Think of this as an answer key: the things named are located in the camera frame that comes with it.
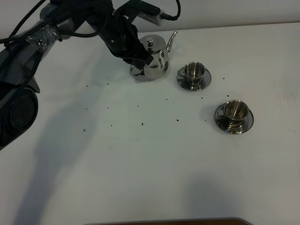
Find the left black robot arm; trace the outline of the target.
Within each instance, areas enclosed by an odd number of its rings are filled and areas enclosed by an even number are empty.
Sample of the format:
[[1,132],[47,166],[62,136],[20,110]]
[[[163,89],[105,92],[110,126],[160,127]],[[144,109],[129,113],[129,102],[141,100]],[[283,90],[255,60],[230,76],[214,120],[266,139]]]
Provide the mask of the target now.
[[35,73],[57,41],[69,37],[101,37],[110,53],[136,68],[153,58],[141,44],[132,21],[154,6],[131,0],[114,9],[110,0],[45,2],[39,21],[29,30],[2,39],[0,53],[0,146],[6,147],[30,128],[38,113],[40,92]]

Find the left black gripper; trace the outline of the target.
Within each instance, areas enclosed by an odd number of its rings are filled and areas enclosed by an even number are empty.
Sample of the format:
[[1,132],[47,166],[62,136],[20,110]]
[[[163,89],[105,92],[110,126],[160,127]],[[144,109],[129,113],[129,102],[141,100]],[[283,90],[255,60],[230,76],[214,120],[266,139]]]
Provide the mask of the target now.
[[116,10],[108,17],[99,36],[113,55],[137,69],[143,69],[152,62],[152,55],[137,37],[137,28]]

